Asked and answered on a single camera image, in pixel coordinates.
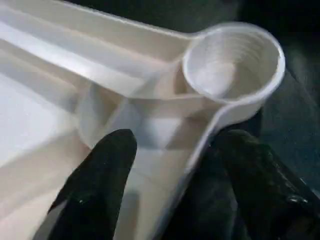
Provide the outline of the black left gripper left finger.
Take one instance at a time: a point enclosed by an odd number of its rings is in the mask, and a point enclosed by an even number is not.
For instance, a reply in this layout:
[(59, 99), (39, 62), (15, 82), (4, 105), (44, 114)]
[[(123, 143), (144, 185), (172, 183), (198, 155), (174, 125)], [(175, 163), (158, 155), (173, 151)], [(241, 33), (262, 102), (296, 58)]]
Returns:
[(71, 173), (48, 212), (62, 210), (50, 240), (111, 240), (137, 153), (130, 129), (105, 135)]

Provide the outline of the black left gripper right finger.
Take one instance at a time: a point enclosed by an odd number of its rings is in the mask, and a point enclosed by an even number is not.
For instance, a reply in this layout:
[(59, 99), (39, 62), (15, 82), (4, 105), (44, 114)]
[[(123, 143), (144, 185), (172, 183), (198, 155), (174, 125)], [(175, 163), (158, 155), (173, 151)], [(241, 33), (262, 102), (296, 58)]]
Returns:
[(214, 137), (253, 240), (318, 240), (320, 198), (266, 143), (244, 130)]

